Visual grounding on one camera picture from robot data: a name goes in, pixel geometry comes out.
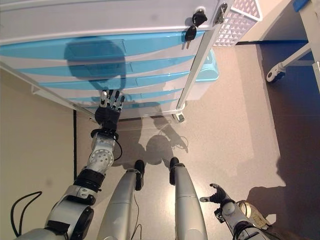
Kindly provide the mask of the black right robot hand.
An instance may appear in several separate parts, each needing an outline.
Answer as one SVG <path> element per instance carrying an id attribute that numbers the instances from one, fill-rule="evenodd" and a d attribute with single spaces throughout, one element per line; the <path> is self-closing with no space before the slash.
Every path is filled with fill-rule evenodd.
<path id="1" fill-rule="evenodd" d="M 229 197 L 229 195 L 220 185 L 216 183 L 210 183 L 209 186 L 214 188 L 216 192 L 211 196 L 200 197 L 200 202 L 220 204 L 221 208 L 227 203 L 235 203 L 235 201 Z"/>

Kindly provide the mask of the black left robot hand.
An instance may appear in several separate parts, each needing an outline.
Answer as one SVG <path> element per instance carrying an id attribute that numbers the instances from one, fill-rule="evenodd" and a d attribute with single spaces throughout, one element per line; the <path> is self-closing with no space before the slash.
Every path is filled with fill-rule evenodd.
<path id="1" fill-rule="evenodd" d="M 94 119 L 104 130 L 116 131 L 123 109 L 125 96 L 113 89 L 103 90 L 100 95 L 99 106 L 95 111 Z"/>

